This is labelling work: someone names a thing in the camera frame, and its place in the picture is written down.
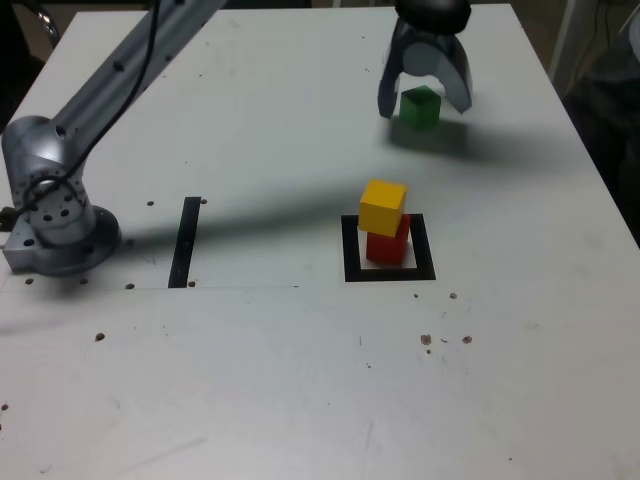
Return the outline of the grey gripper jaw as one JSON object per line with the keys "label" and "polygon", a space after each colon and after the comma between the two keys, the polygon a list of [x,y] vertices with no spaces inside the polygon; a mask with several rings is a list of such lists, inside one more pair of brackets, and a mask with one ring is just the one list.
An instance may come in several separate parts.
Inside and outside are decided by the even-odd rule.
{"label": "grey gripper jaw", "polygon": [[469,62],[455,36],[417,40],[405,48],[402,60],[408,75],[436,78],[458,113],[463,114],[471,108],[473,85]]}
{"label": "grey gripper jaw", "polygon": [[403,19],[398,18],[378,88],[377,105],[379,114],[383,118],[390,118],[394,113],[400,75],[402,73],[418,75],[416,39],[414,29]]}

